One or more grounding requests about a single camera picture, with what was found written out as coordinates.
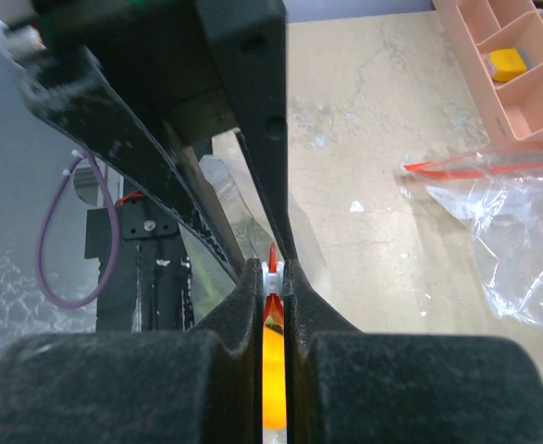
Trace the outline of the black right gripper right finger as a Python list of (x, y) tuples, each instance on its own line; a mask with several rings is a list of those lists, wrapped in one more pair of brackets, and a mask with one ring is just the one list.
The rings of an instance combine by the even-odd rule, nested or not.
[(543, 381), (503, 337), (364, 333), (291, 260), (283, 278), (291, 443), (543, 443)]

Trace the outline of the pink plastic file organizer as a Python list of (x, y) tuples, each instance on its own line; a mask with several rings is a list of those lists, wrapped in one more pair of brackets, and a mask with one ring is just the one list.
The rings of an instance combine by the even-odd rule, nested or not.
[(437, 1), (487, 135), (543, 142), (543, 1)]

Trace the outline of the clear zip bag orange zipper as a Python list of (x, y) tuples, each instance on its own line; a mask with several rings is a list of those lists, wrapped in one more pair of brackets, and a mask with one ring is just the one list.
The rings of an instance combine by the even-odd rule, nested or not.
[[(248, 168), (242, 161), (217, 155), (203, 157), (199, 166), (221, 202), (229, 223), (238, 222), (248, 217), (254, 218), (269, 237), (261, 258), (258, 259), (263, 264), (264, 279), (271, 280), (270, 283), (264, 285), (265, 327), (275, 330), (284, 338), (284, 303), (280, 279), (287, 260), (281, 256)], [(301, 209), (292, 195), (289, 196), (288, 209), (301, 267), (314, 290), (323, 296), (331, 297), (333, 293), (332, 280), (309, 216)], [(196, 247), (200, 243), (187, 229), (183, 228), (180, 232), (186, 250), (187, 247)], [(200, 321), (204, 316), (198, 317), (196, 315), (192, 294), (193, 290), (191, 289), (195, 320)], [(287, 441), (287, 426), (281, 429), (270, 429), (263, 425), (264, 443), (286, 443)]]

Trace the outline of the green netted melon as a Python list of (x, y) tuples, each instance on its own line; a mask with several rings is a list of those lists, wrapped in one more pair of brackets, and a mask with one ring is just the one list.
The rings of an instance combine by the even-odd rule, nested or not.
[[(269, 240), (262, 226), (250, 217), (230, 225), (244, 258), (260, 259)], [(191, 288), (195, 313), (203, 317), (231, 293), (235, 283), (200, 243), (196, 247), (187, 247), (187, 250), (192, 264)]]

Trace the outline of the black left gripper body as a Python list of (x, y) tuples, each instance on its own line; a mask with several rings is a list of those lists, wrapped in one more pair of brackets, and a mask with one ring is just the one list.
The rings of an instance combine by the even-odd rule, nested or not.
[(156, 136), (185, 145), (233, 130), (236, 118), (191, 1), (35, 1), (34, 20), (54, 67), (42, 84), (99, 72)]

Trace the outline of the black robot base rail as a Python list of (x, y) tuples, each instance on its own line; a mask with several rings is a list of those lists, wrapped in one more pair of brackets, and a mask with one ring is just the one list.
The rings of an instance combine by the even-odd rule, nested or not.
[(178, 223), (123, 178), (117, 197), (118, 256), (96, 301), (95, 329), (191, 328), (191, 260)]

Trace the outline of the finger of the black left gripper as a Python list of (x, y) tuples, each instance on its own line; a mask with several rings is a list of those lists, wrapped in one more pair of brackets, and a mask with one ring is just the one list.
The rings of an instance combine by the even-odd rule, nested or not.
[(240, 145), (284, 258), (297, 257), (288, 182), (287, 10), (281, 1), (197, 1)]
[(191, 147), (171, 129), (158, 140), (84, 46), (62, 55), (42, 51), (22, 66), (19, 88), (34, 116), (124, 176), (195, 236), (233, 281), (239, 280), (244, 256)]

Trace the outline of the orange fruit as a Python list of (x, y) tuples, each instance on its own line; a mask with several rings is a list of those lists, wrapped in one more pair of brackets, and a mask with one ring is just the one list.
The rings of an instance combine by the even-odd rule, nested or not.
[(263, 333), (263, 425), (281, 429), (287, 424), (284, 338), (265, 327)]

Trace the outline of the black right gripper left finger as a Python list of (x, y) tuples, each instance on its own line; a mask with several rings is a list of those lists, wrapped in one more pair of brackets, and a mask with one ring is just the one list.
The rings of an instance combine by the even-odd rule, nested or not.
[(0, 359), (0, 443), (259, 443), (262, 268), (186, 331), (40, 334)]

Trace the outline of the yellow block in organizer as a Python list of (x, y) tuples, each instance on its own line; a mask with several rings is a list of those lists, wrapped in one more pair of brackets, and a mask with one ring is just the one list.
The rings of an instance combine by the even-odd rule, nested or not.
[(517, 48), (502, 48), (488, 53), (484, 60), (489, 77), (508, 82), (526, 73), (529, 65)]

